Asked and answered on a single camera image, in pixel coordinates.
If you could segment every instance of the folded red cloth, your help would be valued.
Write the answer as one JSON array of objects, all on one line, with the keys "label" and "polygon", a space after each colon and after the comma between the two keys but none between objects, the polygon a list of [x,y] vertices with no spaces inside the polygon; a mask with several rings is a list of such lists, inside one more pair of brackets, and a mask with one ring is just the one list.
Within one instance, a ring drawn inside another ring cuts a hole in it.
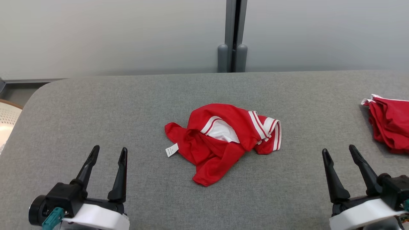
[{"label": "folded red cloth", "polygon": [[369,106],[375,140],[385,143],[392,153],[409,153],[409,101],[372,94],[361,104]]},{"label": "folded red cloth", "polygon": [[219,181],[246,151],[269,154],[281,146],[279,120],[228,104],[195,109],[187,128],[172,122],[165,125],[165,133],[196,166],[193,180],[206,187]]}]

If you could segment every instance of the white clothing tag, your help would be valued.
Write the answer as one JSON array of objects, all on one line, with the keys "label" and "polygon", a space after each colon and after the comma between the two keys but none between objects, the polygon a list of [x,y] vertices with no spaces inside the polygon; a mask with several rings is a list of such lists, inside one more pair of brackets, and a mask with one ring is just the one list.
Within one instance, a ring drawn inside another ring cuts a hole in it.
[{"label": "white clothing tag", "polygon": [[179,146],[176,143],[165,150],[166,150],[166,154],[168,155],[168,157],[170,157],[171,155],[175,154],[176,151],[179,150]]}]

